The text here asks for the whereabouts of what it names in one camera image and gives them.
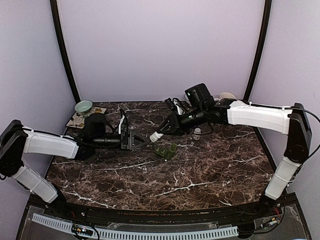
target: purple wall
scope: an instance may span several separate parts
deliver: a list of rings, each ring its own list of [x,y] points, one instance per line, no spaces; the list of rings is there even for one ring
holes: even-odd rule
[[[320,116],[320,2],[273,1],[265,48],[251,100],[271,105],[302,103]],[[320,125],[309,117],[312,150],[320,142]],[[287,138],[262,134],[277,163]],[[289,191],[296,192],[314,239],[320,236],[320,152],[309,159]]]
[[[242,98],[263,0],[63,0],[60,16],[82,99],[183,98],[204,82]]]
[[[60,57],[50,1],[0,1],[0,133],[13,119],[62,134],[74,100]],[[51,157],[25,156],[45,174]],[[29,193],[12,178],[0,181],[2,240],[16,239]]]

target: green toy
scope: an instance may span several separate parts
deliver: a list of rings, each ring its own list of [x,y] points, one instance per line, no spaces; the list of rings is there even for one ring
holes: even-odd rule
[[[166,160],[171,160],[175,156],[176,150],[177,144],[172,143],[169,149],[165,147],[157,147],[154,150],[154,153]]]

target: dark marble surface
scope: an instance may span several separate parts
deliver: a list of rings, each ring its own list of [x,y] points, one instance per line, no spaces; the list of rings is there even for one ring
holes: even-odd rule
[[[164,102],[103,103],[112,125],[123,108],[130,129],[152,134],[170,111]],[[203,125],[202,132],[209,131]],[[69,128],[68,133],[77,133]],[[168,161],[155,147],[178,145]],[[85,162],[55,157],[47,179],[71,203],[124,210],[194,210],[257,201],[273,170],[254,130],[247,126],[215,125],[214,133],[194,140],[191,135],[164,136],[133,151],[97,151]]]

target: green bowl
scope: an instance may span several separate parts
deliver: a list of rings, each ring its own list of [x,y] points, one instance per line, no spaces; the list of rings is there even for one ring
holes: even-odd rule
[[[92,105],[92,101],[83,100],[75,105],[74,110],[81,115],[85,115],[90,112],[90,110],[92,109]]]

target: black frame pole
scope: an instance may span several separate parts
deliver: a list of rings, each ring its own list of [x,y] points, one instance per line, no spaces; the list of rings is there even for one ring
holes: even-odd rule
[[[243,100],[245,100],[245,101],[249,101],[252,89],[255,84],[262,52],[263,52],[264,45],[265,45],[268,23],[269,23],[269,18],[270,18],[270,13],[271,13],[271,4],[272,4],[272,0],[265,0],[259,40],[258,40],[258,44],[257,44],[256,51],[255,51],[255,56],[254,56],[254,60],[253,60],[253,65],[252,65],[250,77],[249,77],[248,84],[246,86],[245,93],[243,96]]]
[[[80,100],[80,96],[79,96],[79,92],[78,92],[78,89],[76,86],[74,76],[72,74],[72,70],[71,70],[71,66],[70,66],[70,62],[69,62],[69,58],[68,58],[68,54],[67,54],[65,40],[64,40],[64,36],[63,36],[62,28],[61,28],[57,0],[50,0],[50,5],[51,5],[51,12],[52,12],[52,18],[53,18],[56,39],[58,41],[65,73],[68,78],[68,82],[69,82],[69,85],[70,85],[70,88],[72,91],[73,98],[76,103],[79,103],[81,100]]]

